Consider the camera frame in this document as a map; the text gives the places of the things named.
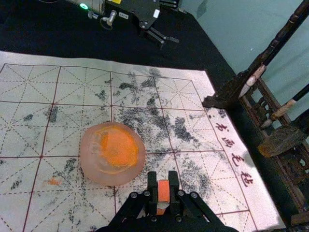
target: grid paper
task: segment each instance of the grid paper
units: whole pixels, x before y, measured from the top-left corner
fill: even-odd
[[[91,59],[0,53],[0,231],[94,231],[108,225],[147,172],[179,174],[220,220],[240,232],[283,223],[205,72]],[[105,187],[84,177],[80,141],[102,122],[130,126],[144,170]]]

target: brush tip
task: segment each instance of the brush tip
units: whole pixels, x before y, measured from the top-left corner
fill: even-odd
[[[267,119],[263,125],[261,126],[262,129],[265,129],[267,127],[269,127],[272,124],[272,120],[271,119]]]

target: wooden brush handle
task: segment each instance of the wooden brush handle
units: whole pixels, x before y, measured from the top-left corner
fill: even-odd
[[[284,104],[282,107],[280,107],[279,110],[277,110],[276,112],[274,112],[271,115],[271,117],[270,117],[271,120],[275,121],[279,117],[283,116],[295,103],[296,103],[295,100],[293,100],[293,99],[289,100],[286,104]]]

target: orange block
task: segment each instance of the orange block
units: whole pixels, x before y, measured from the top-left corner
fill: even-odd
[[[168,180],[158,181],[158,202],[169,203],[169,181]]]

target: green indicator light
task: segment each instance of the green indicator light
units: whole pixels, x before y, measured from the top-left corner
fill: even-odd
[[[86,4],[81,3],[80,6],[81,6],[83,9],[88,10],[88,6],[87,6]]]

